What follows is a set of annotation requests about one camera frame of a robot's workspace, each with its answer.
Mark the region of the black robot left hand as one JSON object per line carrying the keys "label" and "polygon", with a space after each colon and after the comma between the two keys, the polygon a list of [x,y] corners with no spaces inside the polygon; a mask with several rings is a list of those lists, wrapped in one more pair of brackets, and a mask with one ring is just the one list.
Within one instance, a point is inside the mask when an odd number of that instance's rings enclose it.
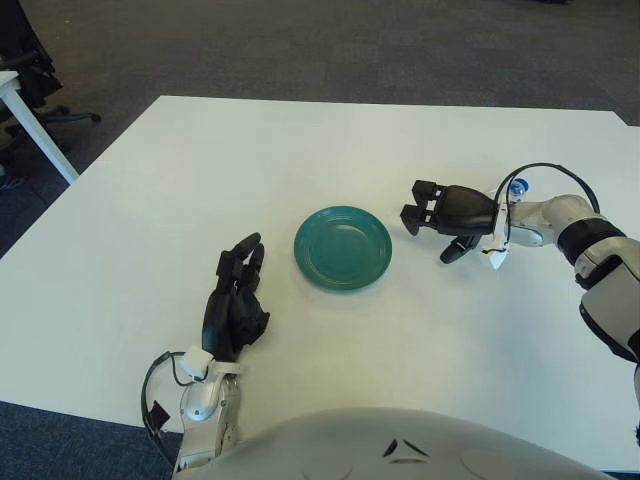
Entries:
{"label": "black robot left hand", "polygon": [[201,347],[220,362],[235,362],[242,349],[265,332],[270,314],[256,296],[265,255],[261,235],[253,233],[221,252],[217,283],[202,326]]}

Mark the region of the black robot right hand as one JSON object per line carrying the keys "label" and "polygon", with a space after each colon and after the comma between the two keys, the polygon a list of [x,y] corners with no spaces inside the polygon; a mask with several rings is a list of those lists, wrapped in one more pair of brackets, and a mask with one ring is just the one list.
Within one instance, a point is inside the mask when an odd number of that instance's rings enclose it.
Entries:
{"label": "black robot right hand", "polygon": [[403,206],[402,223],[413,236],[421,228],[451,236],[453,240],[440,255],[444,264],[462,258],[477,247],[483,236],[493,232],[497,202],[477,190],[416,180],[412,194],[415,204]]}

